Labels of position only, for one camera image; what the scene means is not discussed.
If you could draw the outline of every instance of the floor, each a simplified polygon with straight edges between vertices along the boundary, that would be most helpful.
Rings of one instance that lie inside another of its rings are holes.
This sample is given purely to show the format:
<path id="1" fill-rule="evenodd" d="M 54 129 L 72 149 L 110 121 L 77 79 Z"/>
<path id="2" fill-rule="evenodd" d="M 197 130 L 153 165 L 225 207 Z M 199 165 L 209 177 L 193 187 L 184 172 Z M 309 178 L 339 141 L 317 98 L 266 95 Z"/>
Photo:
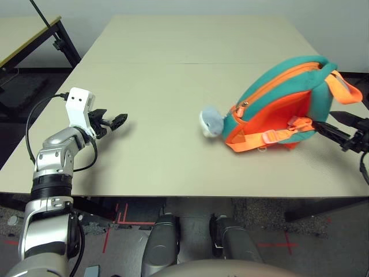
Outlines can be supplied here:
<path id="1" fill-rule="evenodd" d="M 123 207 L 126 206 L 124 202 L 125 199 L 121 199 Z M 232 216 L 235 208 L 232 199 L 176 197 L 168 198 L 166 202 L 165 212 L 180 216 L 182 237 L 178 263 L 211 259 L 210 215 Z M 137 222 L 142 218 L 137 208 L 129 205 L 126 220 Z M 368 211 L 369 204 L 363 203 L 327 214 L 326 238 L 262 228 L 250 230 L 249 234 L 267 264 L 301 276 L 364 277 L 369 257 Z M 103 233 L 86 235 L 86 248 L 77 277 L 82 277 L 84 269 L 93 265 L 101 266 L 102 276 L 140 276 L 141 259 L 150 231 L 135 225 L 128 227 L 122 216 L 123 213 L 118 224 L 105 228 Z M 7 253 L 0 261 L 0 276 L 3 276 L 17 262 L 16 238 L 1 236 L 0 252 Z M 70 260 L 70 268 L 75 260 Z"/>
<path id="2" fill-rule="evenodd" d="M 53 95 L 66 77 L 67 74 L 64 73 L 19 74 L 3 86 L 6 92 L 0 93 L 0 101 L 11 107 L 23 101 L 34 103 L 37 98 Z M 359 87 L 363 92 L 369 91 L 367 83 L 361 83 Z M 35 89 L 40 90 L 39 96 L 27 100 Z M 24 107 L 23 115 L 27 115 L 30 105 L 32 104 Z M 0 167 L 23 137 L 24 128 L 22 123 L 0 124 L 2 134 Z M 150 225 L 142 225 L 144 228 L 140 225 L 142 222 L 154 222 L 158 214 L 163 212 L 163 203 L 166 203 L 165 212 L 180 216 L 182 240 L 179 263 L 211 258 L 208 234 L 210 215 L 215 213 L 235 216 L 239 214 L 237 210 L 240 210 L 240 203 L 221 197 L 121 198 L 111 201 L 117 204 L 119 216 L 115 224 L 103 220 L 96 228 L 86 227 L 86 232 L 89 234 L 86 235 L 85 254 L 76 276 L 83 276 L 85 267 L 96 264 L 101 266 L 102 276 L 113 274 L 124 277 L 139 276 L 141 257 L 150 232 L 148 230 Z M 276 205 L 276 201 L 279 200 L 264 202 L 264 206 L 268 207 L 267 211 L 273 213 L 273 205 Z M 302 276 L 365 276 L 369 266 L 368 203 L 334 211 L 314 220 L 306 219 L 299 223 L 299 226 L 303 226 L 309 220 L 306 226 L 317 230 L 314 234 L 314 231 L 304 233 L 299 231 L 299 228 L 289 229 L 280 222 L 270 225 L 256 224 L 255 219 L 260 218 L 256 213 L 261 212 L 258 208 L 251 209 L 256 202 L 260 201 L 246 200 L 247 205 L 243 208 L 248 209 L 250 222 L 244 219 L 242 224 L 246 226 L 251 238 L 257 244 L 265 263 L 291 270 Z M 14 214 L 12 210 L 0 209 L 0 253 L 6 253 L 0 259 L 0 276 L 4 276 L 17 262 L 19 228 L 9 229 L 9 226 L 4 223 L 12 214 Z M 88 225 L 90 221 L 98 220 L 86 216 L 84 224 Z M 70 261 L 71 267 L 74 262 L 75 259 Z"/>

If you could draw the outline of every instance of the zipper pull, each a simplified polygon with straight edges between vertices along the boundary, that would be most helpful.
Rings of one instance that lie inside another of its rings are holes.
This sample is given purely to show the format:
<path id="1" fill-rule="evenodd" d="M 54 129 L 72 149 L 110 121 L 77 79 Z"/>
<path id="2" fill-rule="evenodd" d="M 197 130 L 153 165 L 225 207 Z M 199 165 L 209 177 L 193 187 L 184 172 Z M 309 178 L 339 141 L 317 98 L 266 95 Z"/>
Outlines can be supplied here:
<path id="1" fill-rule="evenodd" d="M 241 104 L 241 106 L 239 106 L 237 109 L 236 109 L 236 116 L 238 117 L 238 118 L 241 118 L 242 116 L 243 116 L 243 113 L 244 113 L 244 111 L 245 111 L 245 109 L 246 109 L 246 106 L 248 105 L 248 102 L 247 101 L 245 101 L 245 102 L 243 102 L 242 104 Z"/>

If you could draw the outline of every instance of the orange strap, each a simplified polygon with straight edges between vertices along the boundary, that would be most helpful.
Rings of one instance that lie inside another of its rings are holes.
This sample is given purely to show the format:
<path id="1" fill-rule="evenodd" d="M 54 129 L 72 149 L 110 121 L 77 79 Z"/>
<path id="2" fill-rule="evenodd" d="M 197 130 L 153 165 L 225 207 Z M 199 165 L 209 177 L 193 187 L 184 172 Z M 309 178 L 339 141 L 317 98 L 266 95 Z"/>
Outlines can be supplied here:
<path id="1" fill-rule="evenodd" d="M 362 93 L 346 82 L 338 71 L 332 71 L 325 81 L 334 98 L 341 104 L 352 104 L 363 100 Z"/>
<path id="2" fill-rule="evenodd" d="M 247 151 L 268 144 L 289 139 L 293 134 L 314 130 L 312 120 L 307 117 L 293 117 L 289 122 L 289 128 L 284 130 L 268 130 L 263 133 L 246 134 L 242 143 L 227 143 L 235 152 Z"/>

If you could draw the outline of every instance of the backpack handle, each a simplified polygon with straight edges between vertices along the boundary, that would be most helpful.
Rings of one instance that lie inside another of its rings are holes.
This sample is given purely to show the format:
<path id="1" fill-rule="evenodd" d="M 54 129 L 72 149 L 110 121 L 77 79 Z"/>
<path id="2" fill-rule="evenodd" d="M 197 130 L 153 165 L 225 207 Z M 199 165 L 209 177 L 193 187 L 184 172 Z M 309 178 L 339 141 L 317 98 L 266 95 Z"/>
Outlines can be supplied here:
<path id="1" fill-rule="evenodd" d="M 352 104 L 363 100 L 362 93 L 346 82 L 338 71 L 332 71 L 325 79 L 333 97 L 341 104 Z"/>

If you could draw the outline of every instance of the beige tabletop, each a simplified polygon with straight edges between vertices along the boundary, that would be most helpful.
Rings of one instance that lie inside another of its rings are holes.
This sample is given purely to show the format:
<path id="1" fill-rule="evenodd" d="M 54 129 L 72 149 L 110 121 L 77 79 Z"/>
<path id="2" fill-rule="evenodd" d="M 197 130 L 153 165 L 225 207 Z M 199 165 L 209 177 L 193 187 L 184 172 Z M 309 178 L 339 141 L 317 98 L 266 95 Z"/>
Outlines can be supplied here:
<path id="1" fill-rule="evenodd" d="M 50 25 L 60 19 L 60 16 L 46 17 Z M 0 18 L 0 67 L 46 30 L 47 27 L 39 16 Z"/>
<path id="2" fill-rule="evenodd" d="M 125 125 L 98 141 L 99 158 L 75 173 L 73 193 L 102 196 L 367 196 L 359 155 L 316 134 L 295 150 L 235 154 L 208 140 L 198 114 L 225 114 L 261 74 L 315 50 L 285 19 L 268 16 L 116 16 L 59 92 L 80 87 L 96 95 L 107 117 Z M 360 104 L 333 104 L 365 116 Z M 347 131 L 348 128 L 334 123 Z M 36 154 L 67 127 L 65 103 L 53 100 L 30 131 Z M 93 158 L 81 151 L 76 167 Z M 29 192 L 33 165 L 22 140 L 0 172 L 0 191 Z"/>

